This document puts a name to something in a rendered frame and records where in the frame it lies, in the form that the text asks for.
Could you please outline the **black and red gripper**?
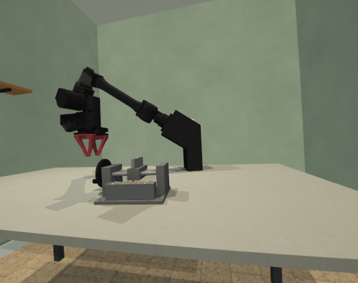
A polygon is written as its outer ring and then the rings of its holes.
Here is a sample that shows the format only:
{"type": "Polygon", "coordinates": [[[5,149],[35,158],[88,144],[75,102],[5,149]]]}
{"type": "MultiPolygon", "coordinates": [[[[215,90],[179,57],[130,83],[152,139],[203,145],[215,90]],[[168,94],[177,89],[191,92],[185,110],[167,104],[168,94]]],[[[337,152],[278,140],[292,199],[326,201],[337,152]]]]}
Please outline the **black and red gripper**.
{"type": "Polygon", "coordinates": [[[106,134],[106,132],[108,132],[108,128],[101,127],[100,112],[91,111],[91,113],[89,113],[89,111],[85,111],[85,119],[85,126],[74,127],[74,131],[78,131],[77,133],[74,133],[74,138],[80,145],[85,156],[90,156],[92,149],[94,150],[95,155],[99,156],[108,139],[108,134],[106,134]],[[88,151],[86,150],[82,139],[89,139],[88,151]],[[102,142],[99,150],[97,151],[96,140],[101,139],[102,142]]]}

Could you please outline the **grey bench vise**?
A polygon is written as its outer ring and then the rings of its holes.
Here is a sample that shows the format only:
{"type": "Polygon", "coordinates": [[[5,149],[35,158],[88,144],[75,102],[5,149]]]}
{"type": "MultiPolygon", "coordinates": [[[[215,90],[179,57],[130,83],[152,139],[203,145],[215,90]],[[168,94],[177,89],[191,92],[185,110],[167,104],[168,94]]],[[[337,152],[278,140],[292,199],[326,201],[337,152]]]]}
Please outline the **grey bench vise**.
{"type": "Polygon", "coordinates": [[[169,190],[169,163],[161,162],[156,168],[143,165],[143,157],[131,159],[131,168],[122,170],[122,164],[111,164],[108,159],[99,161],[95,173],[103,196],[94,205],[163,204],[169,190]],[[157,175],[156,181],[136,181],[145,176],[157,175]],[[123,176],[132,182],[123,182],[123,176]]]}

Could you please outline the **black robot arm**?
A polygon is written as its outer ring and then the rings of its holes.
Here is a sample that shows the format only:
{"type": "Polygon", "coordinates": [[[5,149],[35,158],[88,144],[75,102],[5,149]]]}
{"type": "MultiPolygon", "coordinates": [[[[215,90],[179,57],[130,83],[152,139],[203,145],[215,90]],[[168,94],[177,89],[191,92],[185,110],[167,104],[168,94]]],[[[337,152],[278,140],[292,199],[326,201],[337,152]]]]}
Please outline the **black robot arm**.
{"type": "Polygon", "coordinates": [[[58,107],[78,111],[82,110],[82,112],[76,112],[76,114],[60,115],[60,125],[66,132],[74,132],[75,126],[86,125],[86,110],[89,111],[89,113],[91,113],[91,111],[100,112],[100,98],[93,96],[93,87],[100,88],[131,107],[136,112],[136,116],[144,122],[151,123],[151,121],[154,120],[154,122],[162,128],[162,132],[173,115],[170,114],[168,116],[159,112],[158,107],[146,100],[139,102],[133,99],[124,92],[108,84],[102,75],[94,73],[93,69],[86,67],[83,69],[81,77],[76,81],[72,91],[59,88],[55,97],[58,107]]]}

